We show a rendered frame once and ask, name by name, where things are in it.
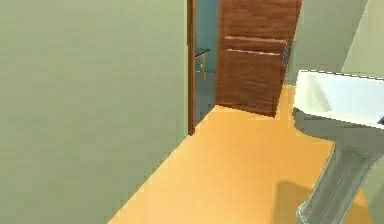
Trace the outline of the brown wooden door frame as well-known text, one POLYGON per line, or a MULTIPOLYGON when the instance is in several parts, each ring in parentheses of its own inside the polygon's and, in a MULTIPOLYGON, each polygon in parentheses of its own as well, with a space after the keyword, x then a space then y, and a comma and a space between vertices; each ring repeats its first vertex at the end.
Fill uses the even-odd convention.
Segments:
POLYGON ((187 0, 187 49, 188 49, 188 135, 195 133, 195 0, 187 0))

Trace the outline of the white pedestal sink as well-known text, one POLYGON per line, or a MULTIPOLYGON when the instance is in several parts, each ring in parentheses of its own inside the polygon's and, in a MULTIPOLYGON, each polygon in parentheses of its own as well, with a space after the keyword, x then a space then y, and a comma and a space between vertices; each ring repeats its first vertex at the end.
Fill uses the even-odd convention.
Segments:
POLYGON ((384 78, 300 70, 292 116, 298 131, 332 143, 297 223, 343 224, 367 174, 384 157, 384 78))

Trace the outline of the dark glass side table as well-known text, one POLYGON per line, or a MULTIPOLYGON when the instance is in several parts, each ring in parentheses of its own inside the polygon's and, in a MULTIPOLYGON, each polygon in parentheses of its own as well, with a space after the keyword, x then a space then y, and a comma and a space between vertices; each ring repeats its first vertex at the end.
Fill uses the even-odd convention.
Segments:
POLYGON ((206 56, 209 51, 210 51, 209 48, 197 48, 195 50, 195 58, 201 59, 200 69, 201 69, 201 74, 203 76, 203 79, 206 79, 205 65, 206 65, 206 56))

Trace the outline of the brown wooden room door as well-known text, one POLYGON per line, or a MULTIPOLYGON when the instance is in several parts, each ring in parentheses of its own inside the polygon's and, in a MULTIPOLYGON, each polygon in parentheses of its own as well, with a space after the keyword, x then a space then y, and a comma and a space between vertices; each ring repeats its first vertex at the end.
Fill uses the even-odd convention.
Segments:
POLYGON ((215 103, 274 117, 303 0, 221 0, 215 103))

